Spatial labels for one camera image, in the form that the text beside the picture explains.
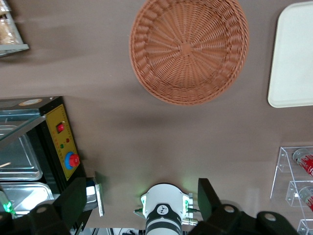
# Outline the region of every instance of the yellow control panel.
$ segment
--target yellow control panel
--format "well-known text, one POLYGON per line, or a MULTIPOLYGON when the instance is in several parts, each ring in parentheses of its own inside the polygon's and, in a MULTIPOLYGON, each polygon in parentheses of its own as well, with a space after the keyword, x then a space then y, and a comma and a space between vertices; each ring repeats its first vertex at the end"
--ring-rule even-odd
POLYGON ((46 114, 46 122, 67 180, 79 165, 79 157, 63 104, 46 114))

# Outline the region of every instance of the red can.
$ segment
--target red can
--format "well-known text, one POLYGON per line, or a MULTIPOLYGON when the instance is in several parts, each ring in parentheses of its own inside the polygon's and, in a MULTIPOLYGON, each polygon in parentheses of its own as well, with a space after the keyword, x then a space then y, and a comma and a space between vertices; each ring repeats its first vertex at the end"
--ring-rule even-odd
POLYGON ((299 191, 299 197, 310 207, 313 211, 313 187, 305 187, 299 191))
POLYGON ((313 154, 306 148, 300 148, 294 152, 292 155, 293 160, 295 160, 300 166, 302 166, 305 171, 313 177, 313 154))

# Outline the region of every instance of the white tray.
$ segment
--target white tray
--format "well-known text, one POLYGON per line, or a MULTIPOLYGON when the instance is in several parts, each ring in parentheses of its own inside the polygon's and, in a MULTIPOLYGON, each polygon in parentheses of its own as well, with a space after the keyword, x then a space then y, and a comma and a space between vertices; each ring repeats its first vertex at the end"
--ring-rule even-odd
POLYGON ((313 105, 313 1, 292 4, 279 17, 268 102, 313 105))

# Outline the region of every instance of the wrapped food package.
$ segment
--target wrapped food package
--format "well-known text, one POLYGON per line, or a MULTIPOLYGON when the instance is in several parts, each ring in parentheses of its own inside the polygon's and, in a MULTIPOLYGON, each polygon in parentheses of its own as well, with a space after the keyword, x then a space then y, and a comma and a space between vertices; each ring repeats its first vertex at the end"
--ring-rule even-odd
POLYGON ((18 44, 8 19, 0 19, 0 45, 18 44))
POLYGON ((9 12, 10 9, 5 5, 3 0, 0 0, 0 16, 9 12))

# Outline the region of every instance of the wicker basket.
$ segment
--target wicker basket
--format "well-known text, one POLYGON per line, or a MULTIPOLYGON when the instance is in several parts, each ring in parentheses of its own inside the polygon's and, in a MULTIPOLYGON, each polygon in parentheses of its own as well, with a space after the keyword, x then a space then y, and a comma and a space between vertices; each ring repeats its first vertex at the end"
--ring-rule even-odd
POLYGON ((201 104, 234 82, 248 39, 237 0, 147 0, 131 31, 130 57, 139 82, 157 98, 201 104))

